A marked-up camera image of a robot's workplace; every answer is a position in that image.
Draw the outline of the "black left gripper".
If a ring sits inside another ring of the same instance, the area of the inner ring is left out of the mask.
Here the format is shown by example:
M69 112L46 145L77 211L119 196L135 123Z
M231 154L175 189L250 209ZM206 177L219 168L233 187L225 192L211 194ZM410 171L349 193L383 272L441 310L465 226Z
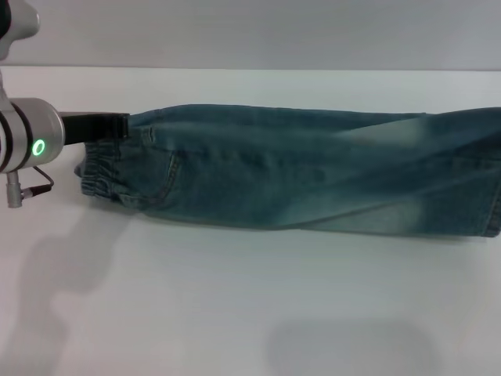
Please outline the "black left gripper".
M63 112L64 145L128 138L129 114Z

